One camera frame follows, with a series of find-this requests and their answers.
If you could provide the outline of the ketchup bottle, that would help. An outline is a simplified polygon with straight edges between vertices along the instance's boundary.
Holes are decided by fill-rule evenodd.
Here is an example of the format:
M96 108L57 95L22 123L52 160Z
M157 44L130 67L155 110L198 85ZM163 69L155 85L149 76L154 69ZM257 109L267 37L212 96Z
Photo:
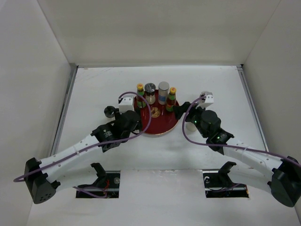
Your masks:
M136 103L139 108L144 108L146 103L141 99L141 97L145 97L144 86L142 83L137 84L137 96L136 96Z
M172 112L175 104L176 104L176 88L171 87L166 99L166 110Z

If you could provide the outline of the tall pearl jar blue label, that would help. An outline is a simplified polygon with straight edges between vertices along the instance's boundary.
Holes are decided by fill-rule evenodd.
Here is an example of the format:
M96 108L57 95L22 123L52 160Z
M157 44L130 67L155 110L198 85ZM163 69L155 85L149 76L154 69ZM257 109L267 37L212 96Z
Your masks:
M161 105L166 104L166 99L169 91L169 83L166 81L162 81L158 85L158 102Z

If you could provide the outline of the silver-lid spice shaker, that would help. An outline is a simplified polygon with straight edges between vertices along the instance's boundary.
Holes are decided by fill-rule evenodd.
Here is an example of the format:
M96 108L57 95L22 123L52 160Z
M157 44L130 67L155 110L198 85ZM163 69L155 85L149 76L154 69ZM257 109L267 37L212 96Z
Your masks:
M153 83L147 83L145 84L144 89L146 94L145 99L150 105L154 104L156 101L155 98L156 85Z

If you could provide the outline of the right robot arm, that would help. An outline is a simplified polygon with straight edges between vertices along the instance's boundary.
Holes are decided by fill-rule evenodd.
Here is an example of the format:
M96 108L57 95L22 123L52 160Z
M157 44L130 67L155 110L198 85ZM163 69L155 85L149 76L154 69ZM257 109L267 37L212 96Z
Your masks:
M256 150L240 142L221 128L221 119L214 111L201 108L195 102L174 106L174 113L176 119L192 123L206 139L205 146L248 166L242 169L235 162L225 163L218 171L221 185L250 185L271 194L284 206L296 205L301 197L301 165L295 158Z

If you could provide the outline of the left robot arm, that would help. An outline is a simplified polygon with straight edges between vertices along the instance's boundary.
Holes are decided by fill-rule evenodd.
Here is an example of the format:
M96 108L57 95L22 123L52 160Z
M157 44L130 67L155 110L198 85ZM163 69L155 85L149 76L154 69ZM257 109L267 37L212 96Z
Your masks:
M43 203L69 187L102 188L107 173L97 158L127 142L135 130L142 130L140 114L126 111L56 155L41 160L29 159L25 164L24 181L33 202Z

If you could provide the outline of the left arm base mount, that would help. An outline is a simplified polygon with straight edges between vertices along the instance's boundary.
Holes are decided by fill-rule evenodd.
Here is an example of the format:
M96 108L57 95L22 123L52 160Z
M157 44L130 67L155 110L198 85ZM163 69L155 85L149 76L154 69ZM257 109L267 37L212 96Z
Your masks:
M77 186L80 190L76 191L76 198L119 198L121 172L105 171L100 163L92 163L91 167L95 170L96 179L93 183L85 183Z

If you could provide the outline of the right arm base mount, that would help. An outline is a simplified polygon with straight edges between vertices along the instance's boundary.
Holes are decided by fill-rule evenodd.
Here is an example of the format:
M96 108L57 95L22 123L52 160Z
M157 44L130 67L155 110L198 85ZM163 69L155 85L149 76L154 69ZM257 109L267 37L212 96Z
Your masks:
M235 165L228 161L220 169L202 172L206 198L249 198L247 186L233 183L228 175Z

